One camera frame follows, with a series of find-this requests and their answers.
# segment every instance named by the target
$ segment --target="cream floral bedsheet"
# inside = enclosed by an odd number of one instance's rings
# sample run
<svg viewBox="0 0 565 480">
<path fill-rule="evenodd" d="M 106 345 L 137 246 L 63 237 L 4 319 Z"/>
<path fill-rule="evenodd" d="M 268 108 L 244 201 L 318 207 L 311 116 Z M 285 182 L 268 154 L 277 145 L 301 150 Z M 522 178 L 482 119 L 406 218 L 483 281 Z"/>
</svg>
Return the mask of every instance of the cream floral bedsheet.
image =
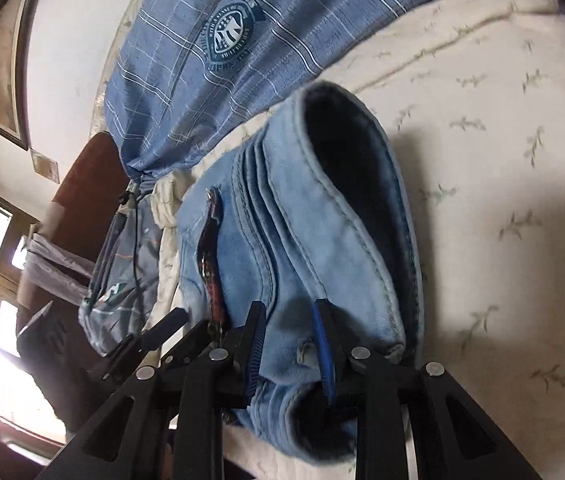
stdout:
<svg viewBox="0 0 565 480">
<path fill-rule="evenodd" d="M 549 480 L 565 480 L 565 17 L 556 0 L 438 0 L 327 70 L 395 147 L 442 362 Z M 254 133 L 240 126 L 193 171 Z M 176 290 L 174 304 L 179 304 Z M 232 428 L 262 479 L 353 478 Z"/>
</svg>

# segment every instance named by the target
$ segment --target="window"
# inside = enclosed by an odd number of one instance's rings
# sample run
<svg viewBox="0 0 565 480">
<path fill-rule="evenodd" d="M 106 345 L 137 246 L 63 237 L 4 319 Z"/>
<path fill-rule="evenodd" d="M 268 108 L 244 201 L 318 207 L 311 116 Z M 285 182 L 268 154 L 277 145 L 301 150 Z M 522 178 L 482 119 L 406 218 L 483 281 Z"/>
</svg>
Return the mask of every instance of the window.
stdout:
<svg viewBox="0 0 565 480">
<path fill-rule="evenodd" d="M 0 198 L 0 440 L 34 454 L 52 456 L 66 441 L 65 427 L 23 370 L 16 348 L 19 320 L 22 317 L 24 324 L 28 319 L 28 313 L 21 312 L 16 293 L 29 227 L 35 222 Z"/>
</svg>

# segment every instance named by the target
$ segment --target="shield emblem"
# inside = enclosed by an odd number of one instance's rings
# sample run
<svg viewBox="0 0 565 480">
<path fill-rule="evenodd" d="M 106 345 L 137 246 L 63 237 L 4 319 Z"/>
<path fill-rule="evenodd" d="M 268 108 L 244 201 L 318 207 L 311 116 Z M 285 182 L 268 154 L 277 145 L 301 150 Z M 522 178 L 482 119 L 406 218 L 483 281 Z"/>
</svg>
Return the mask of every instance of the shield emblem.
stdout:
<svg viewBox="0 0 565 480">
<path fill-rule="evenodd" d="M 245 31 L 245 23 L 239 10 L 227 12 L 214 27 L 213 46 L 216 54 L 228 52 L 238 44 Z"/>
</svg>

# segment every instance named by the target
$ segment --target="silver screw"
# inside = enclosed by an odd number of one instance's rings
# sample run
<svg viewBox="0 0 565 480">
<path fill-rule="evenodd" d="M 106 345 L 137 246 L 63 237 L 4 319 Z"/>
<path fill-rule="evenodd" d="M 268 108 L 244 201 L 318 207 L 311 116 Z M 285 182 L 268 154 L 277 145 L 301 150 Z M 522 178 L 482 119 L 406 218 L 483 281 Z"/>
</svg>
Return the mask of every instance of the silver screw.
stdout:
<svg viewBox="0 0 565 480">
<path fill-rule="evenodd" d="M 435 361 L 428 363 L 424 369 L 427 370 L 430 377 L 440 377 L 444 373 L 444 366 Z"/>
<path fill-rule="evenodd" d="M 227 357 L 229 357 L 229 352 L 224 348 L 216 348 L 209 352 L 209 359 L 212 361 L 224 361 Z"/>
<path fill-rule="evenodd" d="M 351 357 L 353 357 L 358 361 L 369 359 L 370 356 L 371 356 L 371 351 L 365 346 L 357 346 L 356 348 L 351 350 Z"/>
<path fill-rule="evenodd" d="M 136 377 L 140 381 L 147 381 L 148 379 L 152 378 L 156 374 L 156 369 L 152 366 L 143 366 L 142 368 L 138 368 L 136 370 Z"/>
</svg>

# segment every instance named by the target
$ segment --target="denim jeans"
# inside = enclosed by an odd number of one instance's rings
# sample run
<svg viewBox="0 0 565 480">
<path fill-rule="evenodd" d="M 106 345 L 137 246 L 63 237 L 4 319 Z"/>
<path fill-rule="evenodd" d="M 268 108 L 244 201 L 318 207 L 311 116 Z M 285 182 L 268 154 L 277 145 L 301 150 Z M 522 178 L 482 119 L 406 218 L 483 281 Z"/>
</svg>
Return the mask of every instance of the denim jeans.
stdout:
<svg viewBox="0 0 565 480">
<path fill-rule="evenodd" d="M 196 251 L 211 187 L 224 205 L 217 261 L 230 320 L 242 325 L 253 300 L 268 313 L 261 379 L 239 420 L 286 454 L 345 459 L 355 425 L 304 431 L 300 420 L 320 381 L 313 302 L 328 298 L 361 343 L 405 365 L 419 360 L 424 326 L 415 235 L 386 134 L 353 95 L 320 82 L 211 166 L 178 213 L 192 323 L 210 314 Z"/>
</svg>

